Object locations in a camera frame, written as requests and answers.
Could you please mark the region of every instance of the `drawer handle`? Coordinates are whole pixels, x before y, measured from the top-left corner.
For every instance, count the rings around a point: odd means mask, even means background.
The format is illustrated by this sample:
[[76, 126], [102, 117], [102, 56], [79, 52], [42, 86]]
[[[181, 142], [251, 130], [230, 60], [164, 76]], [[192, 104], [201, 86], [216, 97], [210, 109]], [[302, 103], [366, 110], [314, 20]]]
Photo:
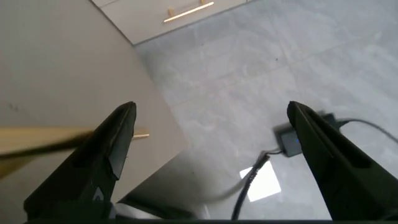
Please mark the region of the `drawer handle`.
[[163, 22], [170, 22], [170, 21], [172, 21], [172, 20], [174, 20], [174, 19], [178, 19], [179, 17], [182, 17], [182, 16], [188, 15], [188, 14], [190, 14], [190, 13], [199, 11], [200, 9], [204, 9], [204, 8], [206, 8], [206, 7], [208, 7], [208, 6], [213, 5], [214, 2], [205, 3], [205, 0], [200, 0], [200, 4], [201, 4], [201, 6], [198, 6], [198, 7], [194, 8], [194, 9], [188, 10], [188, 11], [183, 12], [183, 13], [178, 14], [178, 15], [174, 15], [173, 9], [170, 8], [170, 9], [169, 9], [169, 16], [170, 16], [170, 18], [165, 19]]

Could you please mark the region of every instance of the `power adapter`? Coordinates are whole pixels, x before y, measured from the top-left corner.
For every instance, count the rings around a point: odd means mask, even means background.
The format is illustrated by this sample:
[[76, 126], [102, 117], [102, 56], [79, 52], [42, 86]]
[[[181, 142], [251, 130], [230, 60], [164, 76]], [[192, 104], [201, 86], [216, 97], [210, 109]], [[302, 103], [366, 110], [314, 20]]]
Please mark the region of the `power adapter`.
[[[332, 113], [322, 114], [321, 117], [331, 124], [336, 130], [339, 130], [340, 125]], [[301, 144], [297, 138], [296, 131], [290, 123], [286, 123], [274, 128], [275, 138], [277, 140], [279, 149], [287, 156], [292, 157], [302, 153]]]

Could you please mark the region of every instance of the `black cable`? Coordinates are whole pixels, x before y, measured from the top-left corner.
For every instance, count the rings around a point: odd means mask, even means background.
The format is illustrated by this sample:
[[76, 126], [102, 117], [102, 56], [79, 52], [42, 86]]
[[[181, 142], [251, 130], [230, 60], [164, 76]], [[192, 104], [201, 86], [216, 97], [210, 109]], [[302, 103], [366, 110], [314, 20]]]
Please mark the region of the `black cable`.
[[398, 144], [398, 139], [397, 139], [395, 136], [393, 136], [390, 132], [386, 131], [384, 128], [380, 127], [380, 126], [377, 125], [377, 124], [374, 124], [374, 123], [372, 123], [372, 122], [370, 122], [370, 121], [366, 121], [366, 120], [363, 120], [363, 119], [357, 119], [357, 118], [339, 119], [339, 120], [338, 120], [338, 124], [340, 125], [340, 126], [339, 126], [339, 129], [340, 129], [342, 126], [344, 126], [344, 125], [346, 125], [347, 123], [350, 123], [350, 122], [352, 122], [352, 121], [354, 121], [354, 122], [361, 122], [361, 123], [370, 125], [370, 126], [376, 128], [377, 130], [381, 131], [382, 133], [384, 133], [387, 137], [389, 137], [391, 140], [393, 140], [395, 143]]
[[257, 176], [258, 171], [263, 167], [263, 165], [268, 161], [269, 159], [269, 154], [275, 155], [275, 154], [280, 154], [282, 151], [269, 151], [269, 152], [262, 152], [263, 155], [257, 160], [257, 162], [253, 165], [252, 169], [249, 172], [249, 177], [247, 181], [244, 183], [243, 189], [241, 193], [239, 193], [239, 197], [235, 203], [234, 211], [232, 213], [232, 220], [237, 220], [239, 217], [239, 214], [241, 212], [241, 208], [244, 202], [244, 199], [246, 198], [246, 195], [248, 194], [249, 188], [251, 183], [253, 182], [254, 178]]

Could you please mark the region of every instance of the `gray tile floor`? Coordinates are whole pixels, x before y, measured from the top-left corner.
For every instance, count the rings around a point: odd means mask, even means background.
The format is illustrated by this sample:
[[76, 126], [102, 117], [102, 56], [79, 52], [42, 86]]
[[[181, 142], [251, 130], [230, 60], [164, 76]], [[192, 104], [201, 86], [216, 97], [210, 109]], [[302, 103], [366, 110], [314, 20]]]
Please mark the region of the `gray tile floor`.
[[[252, 1], [135, 48], [190, 148], [136, 192], [229, 219], [239, 171], [277, 147], [290, 100], [398, 136], [398, 1]], [[343, 134], [398, 176], [398, 147], [362, 124]], [[302, 155], [272, 156], [282, 189], [241, 218], [330, 219]]]

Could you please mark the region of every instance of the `beige cabinet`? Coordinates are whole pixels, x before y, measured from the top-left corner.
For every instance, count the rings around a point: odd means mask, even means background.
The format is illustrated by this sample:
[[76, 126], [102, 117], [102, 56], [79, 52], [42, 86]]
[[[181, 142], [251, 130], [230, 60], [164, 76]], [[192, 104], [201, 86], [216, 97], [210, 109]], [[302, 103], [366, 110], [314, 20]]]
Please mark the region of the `beige cabinet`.
[[[133, 43], [174, 30], [245, 3], [246, 0], [93, 0]], [[193, 11], [172, 21], [166, 19]]]

